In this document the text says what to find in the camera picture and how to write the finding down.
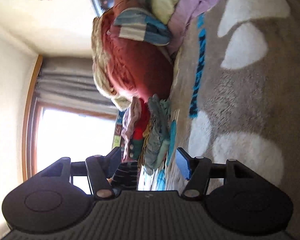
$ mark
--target white wall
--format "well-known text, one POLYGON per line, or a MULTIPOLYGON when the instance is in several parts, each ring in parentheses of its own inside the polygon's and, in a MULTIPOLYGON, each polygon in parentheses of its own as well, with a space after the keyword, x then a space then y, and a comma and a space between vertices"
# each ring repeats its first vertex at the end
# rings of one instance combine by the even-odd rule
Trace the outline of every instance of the white wall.
POLYGON ((0 238, 8 231, 2 200, 22 183, 22 123, 37 56, 0 29, 0 238))
POLYGON ((41 54, 92 57, 90 0, 0 0, 0 25, 41 54))

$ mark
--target black circular base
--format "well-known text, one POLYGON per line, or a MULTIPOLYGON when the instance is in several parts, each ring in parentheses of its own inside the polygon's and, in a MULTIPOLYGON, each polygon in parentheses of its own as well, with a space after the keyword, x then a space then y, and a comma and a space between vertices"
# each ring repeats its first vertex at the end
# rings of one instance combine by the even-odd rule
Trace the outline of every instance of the black circular base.
POLYGON ((2 203, 7 223, 20 231, 50 233, 85 217, 91 198, 60 178, 27 181, 10 192, 2 203))
POLYGON ((226 184, 207 196, 206 209, 220 225, 247 235, 266 235, 287 227, 290 198, 275 186, 249 179, 226 184))

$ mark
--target wooden window frame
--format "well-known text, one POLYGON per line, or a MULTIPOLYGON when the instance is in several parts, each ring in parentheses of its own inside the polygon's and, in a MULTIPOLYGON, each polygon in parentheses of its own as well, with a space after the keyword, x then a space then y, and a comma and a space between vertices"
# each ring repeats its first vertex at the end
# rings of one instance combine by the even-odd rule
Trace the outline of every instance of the wooden window frame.
POLYGON ((21 146, 23 181, 26 181, 27 179, 29 179, 37 173, 37 134, 39 122, 44 109, 55 109, 64 112, 84 114, 87 116, 93 116, 109 120, 116 120, 117 118, 116 114, 98 113, 94 111, 87 111, 66 106, 60 106, 57 104, 40 102, 34 90, 37 77, 41 68, 42 59, 42 55, 39 55, 37 62, 34 66, 34 71, 31 77, 25 106, 21 146))

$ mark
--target window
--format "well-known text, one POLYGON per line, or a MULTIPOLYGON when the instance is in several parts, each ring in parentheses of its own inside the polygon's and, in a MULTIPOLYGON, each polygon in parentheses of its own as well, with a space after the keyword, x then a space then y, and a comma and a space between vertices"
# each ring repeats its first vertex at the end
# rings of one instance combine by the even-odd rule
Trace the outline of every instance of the window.
MULTIPOLYGON (((37 132, 36 171, 62 157, 80 162, 92 155, 107 155, 114 129, 115 120, 43 108, 37 132)), ((73 183, 90 194, 86 177, 74 177, 73 183)))

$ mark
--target metal bolt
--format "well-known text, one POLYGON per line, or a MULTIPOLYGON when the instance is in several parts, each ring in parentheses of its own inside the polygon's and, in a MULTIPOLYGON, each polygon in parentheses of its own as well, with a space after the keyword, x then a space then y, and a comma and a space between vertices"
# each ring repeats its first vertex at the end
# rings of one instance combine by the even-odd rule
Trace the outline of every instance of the metal bolt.
POLYGON ((101 198, 107 198, 112 196, 112 192, 109 189, 101 189, 97 192, 97 196, 101 198))
POLYGON ((186 190, 183 195, 185 195, 186 197, 197 197, 200 195, 199 191, 197 191, 196 189, 188 189, 186 190))

